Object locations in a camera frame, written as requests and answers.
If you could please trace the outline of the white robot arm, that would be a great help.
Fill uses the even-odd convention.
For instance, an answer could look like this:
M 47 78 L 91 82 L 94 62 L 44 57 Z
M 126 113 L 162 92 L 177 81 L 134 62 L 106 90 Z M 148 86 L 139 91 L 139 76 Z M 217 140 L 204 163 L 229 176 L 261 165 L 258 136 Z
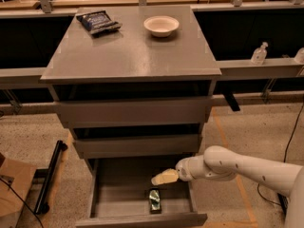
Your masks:
M 304 167 L 240 155 L 225 147 L 212 145 L 202 155 L 184 158 L 174 169 L 151 179 L 153 185 L 177 180 L 207 179 L 230 181 L 241 175 L 289 199 L 284 228 L 304 228 Z

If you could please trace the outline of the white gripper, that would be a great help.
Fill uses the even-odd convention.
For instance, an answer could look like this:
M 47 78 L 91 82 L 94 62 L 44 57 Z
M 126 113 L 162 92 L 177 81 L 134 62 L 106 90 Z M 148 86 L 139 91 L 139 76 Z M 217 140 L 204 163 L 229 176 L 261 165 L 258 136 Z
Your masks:
M 182 181 L 192 181 L 205 178 L 209 167 L 204 162 L 203 156 L 184 158 L 176 164 L 175 169 L 167 169 L 151 179 L 153 185 L 162 185 Z

